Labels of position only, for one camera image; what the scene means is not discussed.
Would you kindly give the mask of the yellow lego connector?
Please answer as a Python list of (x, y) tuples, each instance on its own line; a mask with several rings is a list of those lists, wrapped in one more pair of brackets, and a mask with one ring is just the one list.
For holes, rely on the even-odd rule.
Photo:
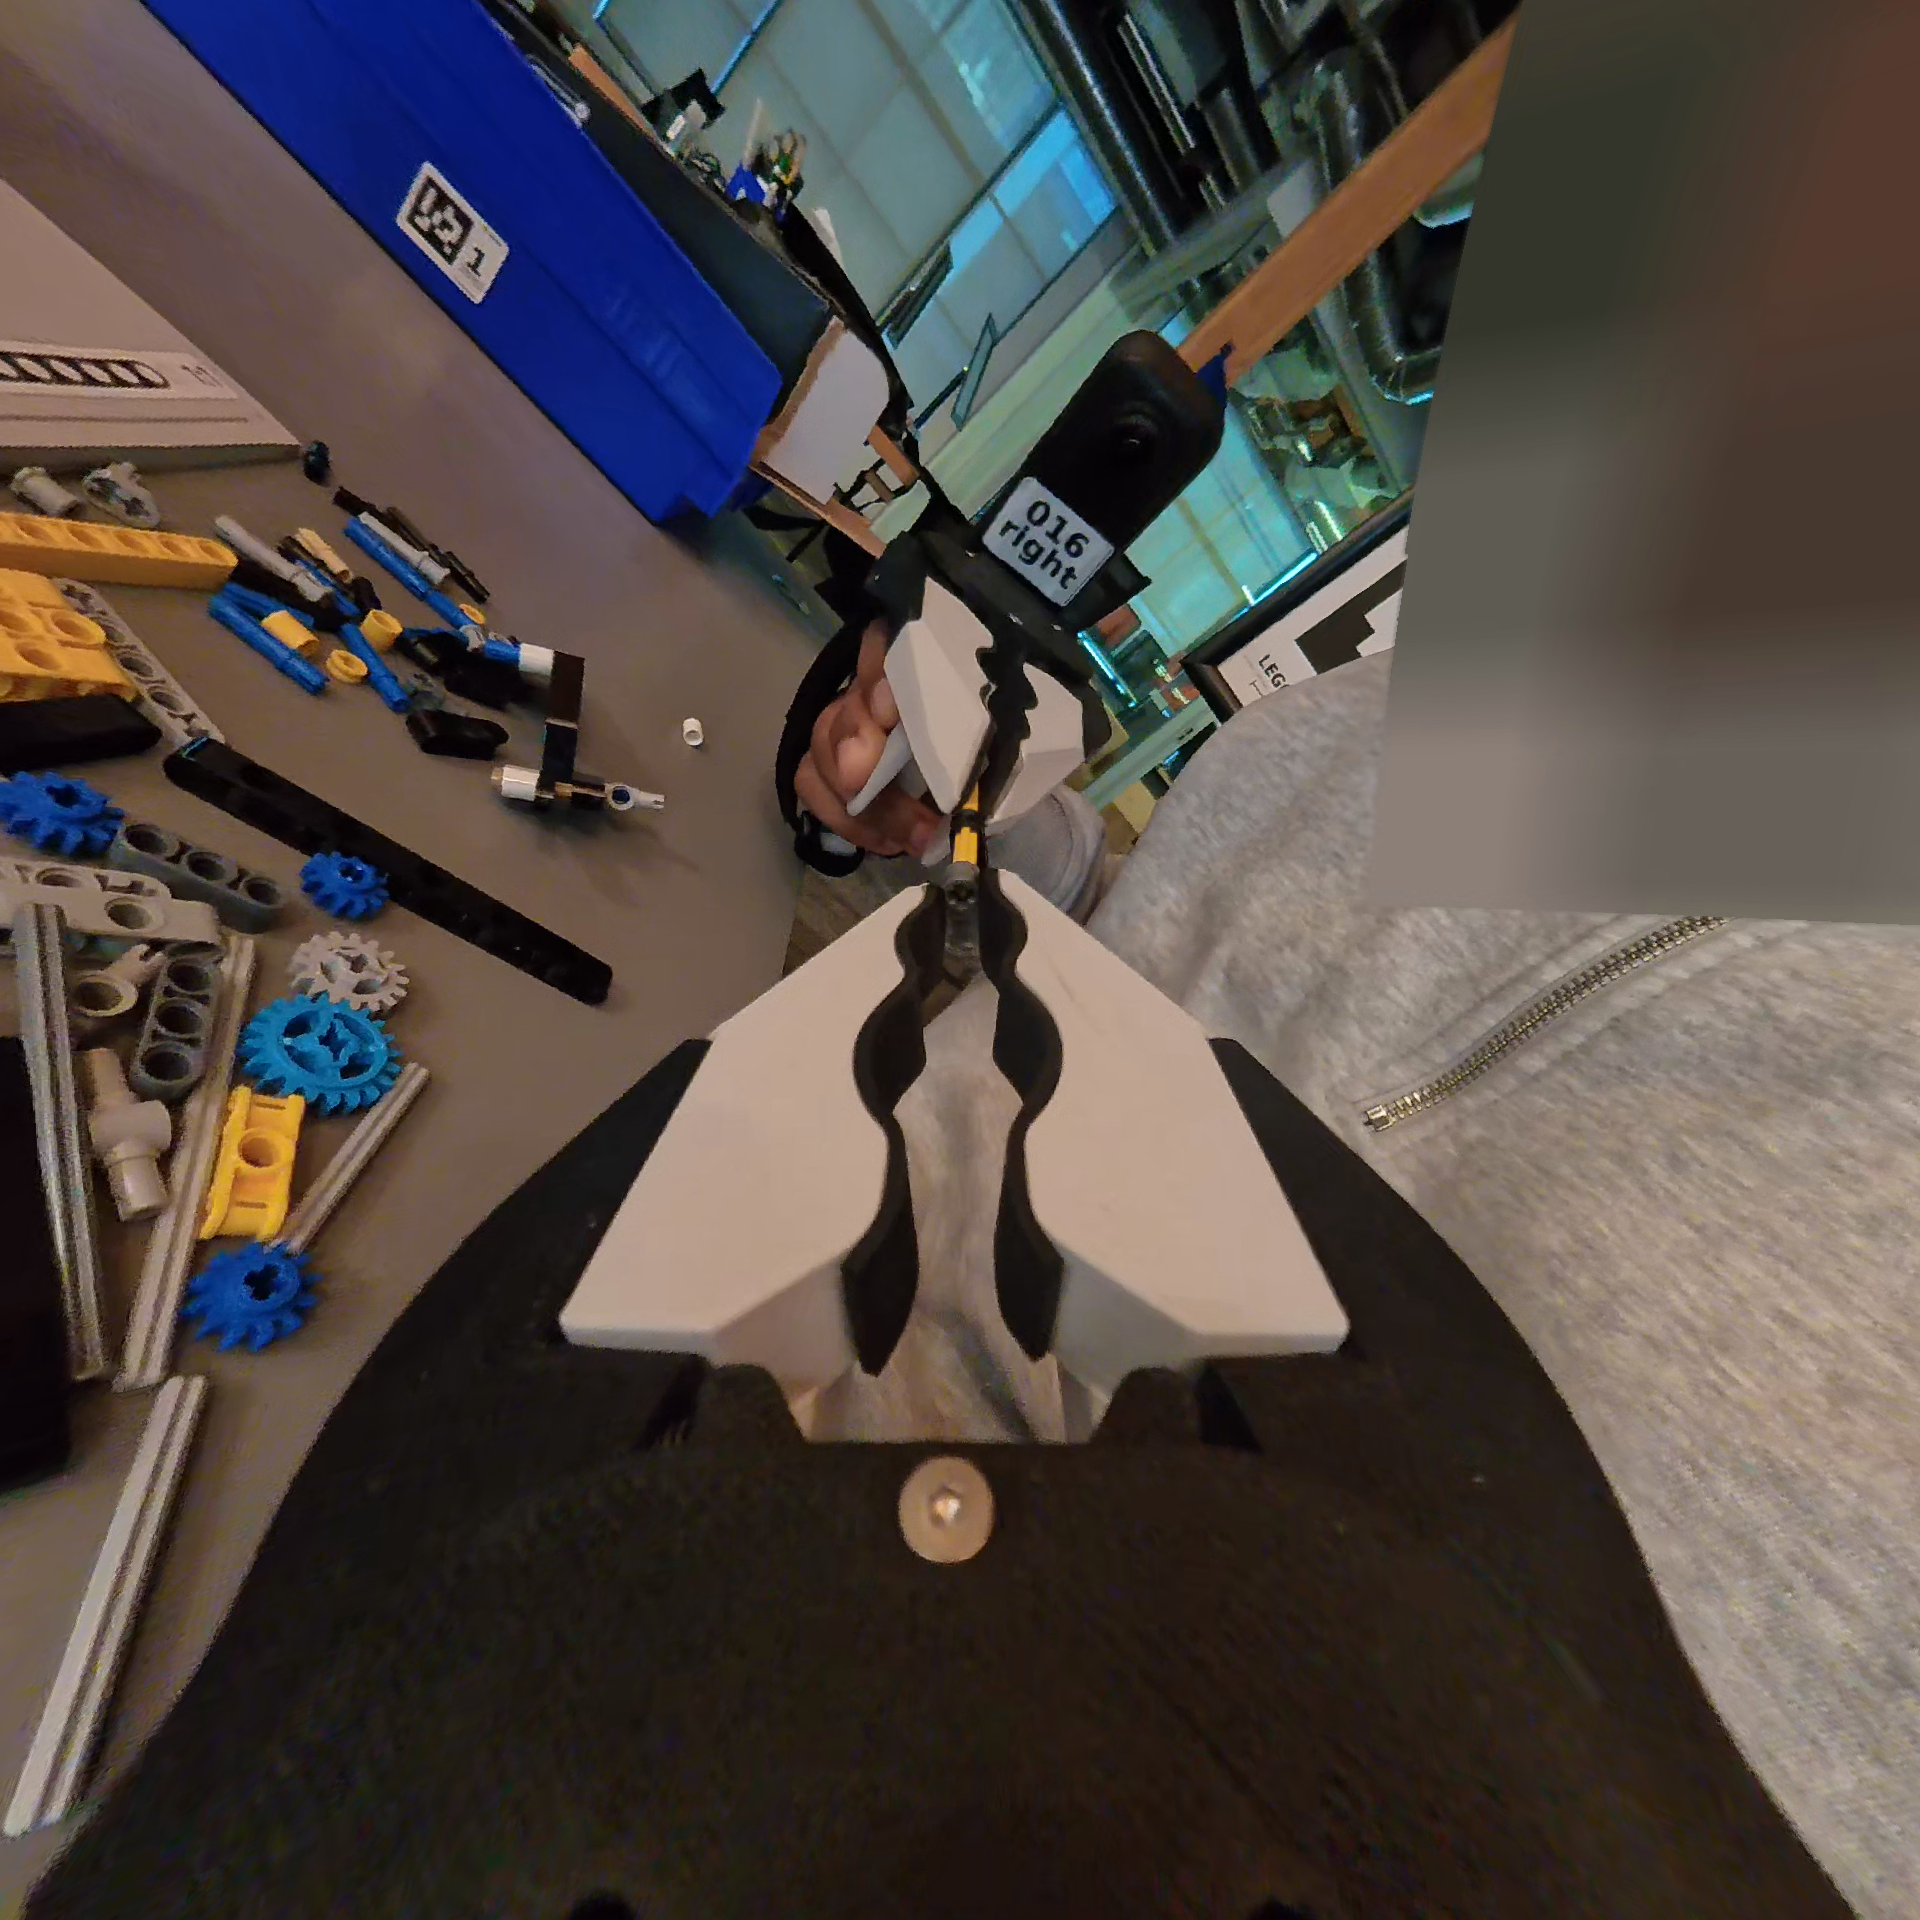
[(274, 1241), (294, 1206), (294, 1166), (304, 1140), (304, 1097), (235, 1084), (220, 1155), (201, 1192), (197, 1241), (249, 1236)]

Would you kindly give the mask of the thin yellow black lego axle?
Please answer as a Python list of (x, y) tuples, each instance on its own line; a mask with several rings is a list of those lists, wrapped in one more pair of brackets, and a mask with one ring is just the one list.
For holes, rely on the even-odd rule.
[(941, 879), (944, 892), (944, 981), (969, 984), (979, 968), (979, 872), (988, 872), (988, 771), (976, 766), (952, 819), (947, 819), (947, 866)]

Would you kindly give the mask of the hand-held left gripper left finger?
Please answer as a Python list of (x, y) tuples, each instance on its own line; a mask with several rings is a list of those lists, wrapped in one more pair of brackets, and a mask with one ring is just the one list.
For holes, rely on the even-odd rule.
[(701, 1048), (556, 1329), (766, 1371), (817, 1442), (962, 1442), (947, 1192), (902, 1127), (947, 901), (897, 892)]

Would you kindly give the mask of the wooden beam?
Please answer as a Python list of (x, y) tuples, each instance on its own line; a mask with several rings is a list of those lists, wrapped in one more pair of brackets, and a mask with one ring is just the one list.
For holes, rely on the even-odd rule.
[(1232, 386), (1315, 312), (1493, 136), (1517, 16), (1501, 22), (1324, 201), (1179, 343)]

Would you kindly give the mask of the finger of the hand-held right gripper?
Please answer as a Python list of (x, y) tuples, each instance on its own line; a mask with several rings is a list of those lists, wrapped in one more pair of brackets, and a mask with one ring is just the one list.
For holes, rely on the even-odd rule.
[(910, 758), (941, 815), (962, 815), (991, 748), (991, 627), (941, 579), (922, 583), (922, 608), (891, 638), (886, 688)]
[(1084, 758), (1084, 698), (1027, 648), (979, 648), (979, 819), (1012, 826)]

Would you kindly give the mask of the yellow lego frame block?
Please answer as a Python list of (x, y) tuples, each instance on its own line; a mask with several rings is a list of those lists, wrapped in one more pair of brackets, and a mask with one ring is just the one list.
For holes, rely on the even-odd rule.
[(42, 572), (0, 568), (0, 698), (135, 698), (107, 630)]

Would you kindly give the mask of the silver ventilation ducts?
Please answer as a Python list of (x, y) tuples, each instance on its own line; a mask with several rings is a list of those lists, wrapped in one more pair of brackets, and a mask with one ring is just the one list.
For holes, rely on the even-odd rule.
[[(1511, 0), (1018, 5), (1136, 235), (1127, 307), (1179, 305), (1187, 321), (1511, 16)], [(1479, 152), (1315, 305), (1383, 400), (1432, 394), (1474, 180)]]

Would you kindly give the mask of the white printed sign board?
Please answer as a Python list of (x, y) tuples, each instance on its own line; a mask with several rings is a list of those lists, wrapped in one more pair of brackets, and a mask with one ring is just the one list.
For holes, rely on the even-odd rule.
[(1224, 727), (1235, 708), (1400, 643), (1410, 500), (1298, 566), (1251, 608), (1187, 648), (1183, 677)]

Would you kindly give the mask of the lego instruction booklet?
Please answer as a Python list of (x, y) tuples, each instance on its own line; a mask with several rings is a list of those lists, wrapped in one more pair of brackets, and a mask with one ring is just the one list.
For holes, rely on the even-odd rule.
[(287, 431), (177, 321), (0, 186), (0, 447), (12, 465), (294, 459)]

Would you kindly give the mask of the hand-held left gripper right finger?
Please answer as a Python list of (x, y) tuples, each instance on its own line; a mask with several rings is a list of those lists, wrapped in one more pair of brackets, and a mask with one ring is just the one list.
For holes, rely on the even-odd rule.
[(1209, 1033), (1018, 879), (979, 879), (991, 1065), (1018, 1097), (994, 1310), (1090, 1442), (1133, 1371), (1328, 1354), (1348, 1310)]

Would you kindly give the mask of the person's right forearm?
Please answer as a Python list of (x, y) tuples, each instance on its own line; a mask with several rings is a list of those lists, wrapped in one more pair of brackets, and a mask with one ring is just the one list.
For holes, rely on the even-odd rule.
[(1001, 872), (1119, 959), (1311, 934), (1367, 911), (1394, 651), (1251, 698), (1179, 771), (1127, 858), (1056, 788), (991, 839)]

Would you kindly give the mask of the person's right hand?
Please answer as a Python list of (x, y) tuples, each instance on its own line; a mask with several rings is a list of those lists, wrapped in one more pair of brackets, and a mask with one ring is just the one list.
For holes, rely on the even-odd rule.
[(862, 858), (922, 858), (944, 837), (944, 815), (886, 777), (862, 808), (848, 808), (897, 732), (897, 698), (882, 674), (882, 651), (862, 651), (848, 688), (840, 688), (795, 771), (795, 800), (822, 828), (835, 853)]

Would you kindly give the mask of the large blue lego gear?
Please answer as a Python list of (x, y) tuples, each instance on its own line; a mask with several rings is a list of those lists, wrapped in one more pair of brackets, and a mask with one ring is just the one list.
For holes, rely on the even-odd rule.
[(370, 1110), (399, 1075), (379, 1018), (331, 996), (274, 996), (239, 1033), (239, 1072), (268, 1097), (299, 1097), (311, 1117)]

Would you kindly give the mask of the grey lego gear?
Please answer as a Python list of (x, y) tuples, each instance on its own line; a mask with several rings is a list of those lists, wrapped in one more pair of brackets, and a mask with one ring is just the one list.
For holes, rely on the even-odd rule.
[(325, 996), (386, 1018), (408, 1003), (413, 976), (398, 949), (374, 944), (370, 934), (325, 930), (294, 949), (287, 984), (299, 996)]

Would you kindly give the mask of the grey zip hoodie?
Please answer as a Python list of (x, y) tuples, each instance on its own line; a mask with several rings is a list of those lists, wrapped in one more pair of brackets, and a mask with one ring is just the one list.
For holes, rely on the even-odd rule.
[(1912, 1915), (1912, 930), (1106, 901), (1485, 1286), (1718, 1712)]

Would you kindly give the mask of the long yellow lego beam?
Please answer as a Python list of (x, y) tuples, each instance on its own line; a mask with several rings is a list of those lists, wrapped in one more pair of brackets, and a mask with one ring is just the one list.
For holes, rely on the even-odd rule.
[(129, 532), (69, 519), (0, 519), (0, 568), (77, 579), (77, 583), (135, 583), (135, 590), (223, 590), (235, 546), (183, 532)]

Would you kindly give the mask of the long black lego beam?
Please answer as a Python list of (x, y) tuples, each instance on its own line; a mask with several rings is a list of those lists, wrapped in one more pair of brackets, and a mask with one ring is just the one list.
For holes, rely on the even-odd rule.
[(539, 919), (454, 879), (450, 866), (398, 846), (393, 837), (361, 826), (353, 815), (325, 802), (294, 777), (239, 758), (235, 748), (189, 741), (159, 758), (159, 771), (197, 802), (223, 808), (228, 819), (283, 839), (287, 853), (366, 859), (386, 883), (393, 901), (399, 901), (424, 925), (440, 925), (469, 949), (483, 949), (586, 1005), (599, 1005), (609, 996), (609, 965), (599, 957), (544, 930)]

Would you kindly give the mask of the black lego assembly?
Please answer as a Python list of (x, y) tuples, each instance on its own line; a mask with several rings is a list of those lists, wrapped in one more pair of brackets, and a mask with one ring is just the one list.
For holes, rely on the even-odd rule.
[(490, 638), (479, 648), (479, 660), (490, 660), (499, 669), (518, 669), (518, 677), (544, 693), (539, 764), (497, 764), (490, 766), (490, 788), (497, 788), (499, 802), (526, 808), (526, 815), (546, 815), (546, 808), (567, 808), (567, 815), (660, 815), (665, 808), (660, 794), (648, 794), (648, 788), (630, 788), (630, 784), (605, 784), (605, 777), (589, 777), (577, 766), (586, 660), (532, 648), (532, 643), (508, 643), (508, 638)]

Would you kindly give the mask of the pile of lego pieces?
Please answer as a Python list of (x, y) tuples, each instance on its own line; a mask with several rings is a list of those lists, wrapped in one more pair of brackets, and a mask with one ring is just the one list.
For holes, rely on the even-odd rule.
[[(95, 508), (121, 511), (121, 528), (159, 532), (158, 500), (129, 465), (88, 472), (84, 492)], [(77, 520), (77, 500), (47, 472), (17, 472), (12, 497), (24, 500), (33, 519)], [(497, 758), (497, 727), (424, 708), (413, 688), (398, 686), (379, 651), (413, 648), (413, 638), (399, 638), (398, 618), (374, 607), (370, 583), (353, 579), (319, 532), (299, 528), (287, 545), (254, 545), (235, 519), (214, 528), (239, 556), (228, 583), (206, 596), (206, 620), (220, 630), (305, 693), (370, 686), (429, 749)], [(223, 741), (98, 583), (53, 583), (107, 630), (107, 651), (135, 698), (88, 693), (7, 706), (7, 777), (42, 771), (35, 764), (124, 758), (152, 736), (172, 749), (189, 741)], [(152, 1408), (24, 1743), (7, 1837), (69, 1823), (84, 1796), (135, 1605), (152, 1585), (177, 1483), (201, 1424), (206, 1382), (177, 1376), (172, 1345), (189, 1286), (214, 1250), (249, 1241), (197, 1241), (197, 1220), (228, 1088), (249, 1084), (239, 1072), (239, 1033), (254, 1018), (262, 930), (283, 911), (287, 892), (272, 879), (129, 815), (102, 858), (7, 858), (7, 957), (17, 959), (18, 1021), (12, 1072), (33, 1097), (42, 1220), (53, 1230), (63, 1354), (75, 1376), (102, 1371), (88, 1166), (98, 1166), (112, 1214), (152, 1227), (112, 1365), (112, 1392), (148, 1392)], [(424, 1084), (429, 1072), (399, 1065), (398, 1084), (370, 1110), (304, 1110), (294, 1206), (274, 1230), (283, 1248), (311, 1248)]]

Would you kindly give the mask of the blue plastic bin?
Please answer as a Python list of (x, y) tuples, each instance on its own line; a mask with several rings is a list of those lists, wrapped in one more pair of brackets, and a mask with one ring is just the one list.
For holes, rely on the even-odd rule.
[(469, 0), (152, 16), (648, 519), (714, 519), (778, 365)]

